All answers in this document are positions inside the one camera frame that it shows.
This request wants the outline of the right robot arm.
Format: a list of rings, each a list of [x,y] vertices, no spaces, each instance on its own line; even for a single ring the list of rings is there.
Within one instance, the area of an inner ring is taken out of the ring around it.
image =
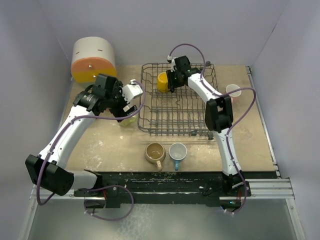
[[[174,92],[177,88],[188,86],[205,103],[204,122],[213,133],[218,145],[222,163],[222,190],[228,196],[235,195],[243,186],[243,196],[248,196],[247,185],[239,161],[237,160],[232,139],[234,120],[232,100],[212,87],[204,78],[203,71],[192,67],[187,56],[168,56],[170,69],[166,71],[168,88]]]

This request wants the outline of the light green mug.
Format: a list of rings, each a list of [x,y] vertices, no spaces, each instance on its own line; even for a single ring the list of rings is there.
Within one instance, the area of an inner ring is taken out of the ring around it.
[[[121,122],[119,122],[119,125],[122,126],[122,127],[126,127],[128,125],[130,125],[131,123],[134,123],[137,121],[137,116],[134,115],[130,118],[126,118],[124,120],[122,120]]]

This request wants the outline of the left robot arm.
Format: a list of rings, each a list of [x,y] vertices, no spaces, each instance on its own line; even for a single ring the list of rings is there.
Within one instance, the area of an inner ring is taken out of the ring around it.
[[[112,120],[122,122],[139,112],[132,101],[144,94],[143,86],[135,79],[124,85],[116,77],[98,74],[95,83],[78,93],[70,112],[50,143],[38,155],[30,154],[25,165],[33,184],[63,196],[70,189],[85,189],[91,196],[103,191],[98,174],[65,168],[78,141],[100,114],[108,110]]]

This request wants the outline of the pink faceted mug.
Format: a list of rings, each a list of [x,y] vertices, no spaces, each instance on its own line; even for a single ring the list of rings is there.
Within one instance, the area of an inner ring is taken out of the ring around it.
[[[231,98],[231,103],[233,104],[238,97],[242,94],[241,88],[236,84],[229,84],[225,88],[226,93],[229,94]]]

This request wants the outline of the beige teapot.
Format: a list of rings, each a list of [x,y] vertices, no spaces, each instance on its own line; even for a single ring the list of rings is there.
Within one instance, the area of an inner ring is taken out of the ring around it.
[[[162,163],[166,158],[166,150],[160,143],[150,143],[144,152],[145,159],[152,165],[156,166],[157,171],[163,170]]]

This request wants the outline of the teal blue mug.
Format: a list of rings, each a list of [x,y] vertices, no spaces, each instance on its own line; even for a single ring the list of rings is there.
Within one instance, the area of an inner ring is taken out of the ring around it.
[[[175,171],[178,171],[180,163],[186,158],[188,154],[187,147],[180,142],[176,142],[170,146],[168,153],[170,159],[174,162]]]

